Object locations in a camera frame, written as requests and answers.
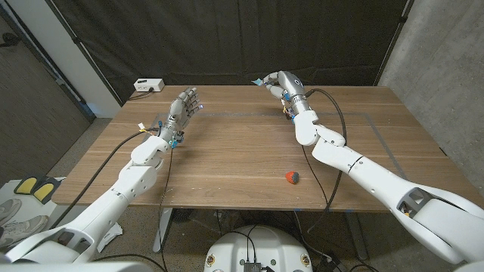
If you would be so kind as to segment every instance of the table top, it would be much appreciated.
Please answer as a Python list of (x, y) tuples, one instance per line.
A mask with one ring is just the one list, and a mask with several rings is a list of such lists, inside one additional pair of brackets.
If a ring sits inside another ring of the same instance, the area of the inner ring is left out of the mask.
[[(158, 117), (187, 86), (166, 86), (160, 93), (127, 102), (63, 181), (53, 200), (70, 204), (114, 147)], [(484, 207), (484, 199), (439, 149), (402, 102), (386, 87), (320, 87), (328, 91), (345, 116), (348, 146), (395, 174), (418, 184), (457, 193)], [(185, 141), (170, 154), (156, 184), (138, 196), (134, 206), (200, 209), (322, 210), (325, 201), (297, 143), (294, 126), (281, 102), (259, 86), (199, 86), (203, 109), (185, 129)], [(319, 123), (342, 132), (339, 116), (327, 98), (314, 93), (308, 101)], [(116, 181), (130, 153), (143, 140), (122, 146), (79, 201), (88, 205)], [(335, 168), (311, 156), (309, 163), (329, 199), (337, 178)], [(287, 182), (289, 171), (299, 183)], [(386, 212), (384, 206), (343, 174), (331, 206), (333, 211)]]

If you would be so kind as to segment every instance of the concrete wall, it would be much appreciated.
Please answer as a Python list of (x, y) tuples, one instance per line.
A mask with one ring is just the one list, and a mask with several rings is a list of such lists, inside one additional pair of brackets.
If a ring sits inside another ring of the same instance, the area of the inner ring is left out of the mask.
[[(8, 3), (74, 88), (84, 97), (91, 111), (97, 117), (114, 117), (121, 106), (74, 44), (47, 3), (44, 0), (16, 0)], [(5, 1), (0, 0), (0, 5), (8, 11)]]
[(378, 85), (484, 196), (484, 1), (415, 1)]

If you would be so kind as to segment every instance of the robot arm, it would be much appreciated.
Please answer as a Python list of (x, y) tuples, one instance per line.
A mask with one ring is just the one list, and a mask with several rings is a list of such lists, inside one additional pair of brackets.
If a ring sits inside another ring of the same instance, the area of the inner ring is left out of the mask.
[(182, 129), (202, 108), (197, 89), (187, 88), (172, 103), (165, 125), (131, 153), (131, 160), (113, 186), (68, 224), (37, 233), (7, 253), (10, 261), (29, 260), (40, 264), (83, 263), (91, 259), (99, 242), (116, 223), (132, 200), (157, 181), (163, 165), (158, 152), (166, 153), (183, 141)]
[[(272, 86), (277, 82), (281, 86)], [(276, 98), (282, 98), (293, 118), (297, 141), (315, 144), (312, 155), (333, 166), (380, 200), (408, 232), (429, 250), (448, 262), (484, 260), (484, 210), (469, 200), (445, 190), (415, 184), (393, 174), (369, 158), (345, 146), (341, 134), (316, 125), (301, 81), (280, 71), (262, 83)]]

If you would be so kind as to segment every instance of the white sneaker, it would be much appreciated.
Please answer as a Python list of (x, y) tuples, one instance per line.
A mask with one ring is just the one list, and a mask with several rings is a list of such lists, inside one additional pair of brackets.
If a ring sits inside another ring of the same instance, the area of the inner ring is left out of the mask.
[(47, 215), (39, 215), (25, 222), (12, 223), (4, 226), (3, 234), (0, 236), (0, 248), (9, 246), (12, 243), (40, 232), (47, 224), (47, 220)]
[(9, 199), (0, 205), (0, 226), (7, 223), (18, 212), (22, 202), (18, 199)]

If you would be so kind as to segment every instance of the white power strip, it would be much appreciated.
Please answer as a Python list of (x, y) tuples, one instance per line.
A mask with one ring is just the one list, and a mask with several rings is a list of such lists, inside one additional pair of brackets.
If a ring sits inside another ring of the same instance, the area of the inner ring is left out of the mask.
[(153, 91), (161, 91), (165, 87), (165, 82), (162, 79), (138, 79), (135, 84), (136, 91), (149, 91), (153, 88)]

